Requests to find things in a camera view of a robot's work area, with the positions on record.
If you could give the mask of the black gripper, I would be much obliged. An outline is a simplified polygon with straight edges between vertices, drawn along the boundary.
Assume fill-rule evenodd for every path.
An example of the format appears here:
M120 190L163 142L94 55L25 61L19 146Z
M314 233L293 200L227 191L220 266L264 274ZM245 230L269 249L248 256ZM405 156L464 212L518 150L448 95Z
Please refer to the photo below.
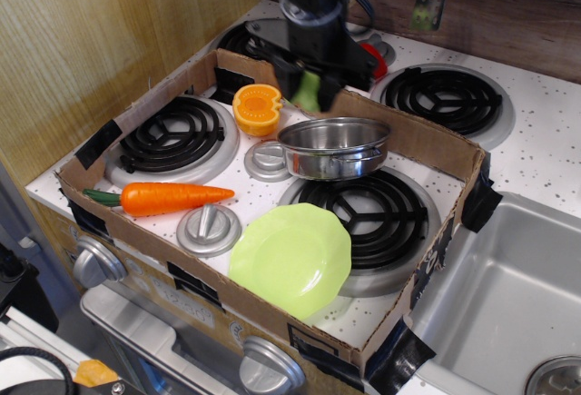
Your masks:
M376 60L357 44L346 26L344 5L335 2L318 10L293 2L279 3L285 36L276 42L292 55L288 62L271 63L283 97L290 103L299 91L303 73L320 77L318 103L322 112L332 107L336 95L345 86L368 90L374 81Z

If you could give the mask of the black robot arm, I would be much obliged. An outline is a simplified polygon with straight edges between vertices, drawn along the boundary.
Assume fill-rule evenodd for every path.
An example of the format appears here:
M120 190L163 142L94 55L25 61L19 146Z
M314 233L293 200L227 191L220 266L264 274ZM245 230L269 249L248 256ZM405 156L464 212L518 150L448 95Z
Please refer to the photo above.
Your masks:
M327 112L346 86L367 91L377 58L350 36L349 0L279 0L281 19L245 24L250 51L275 70L284 98L302 110Z

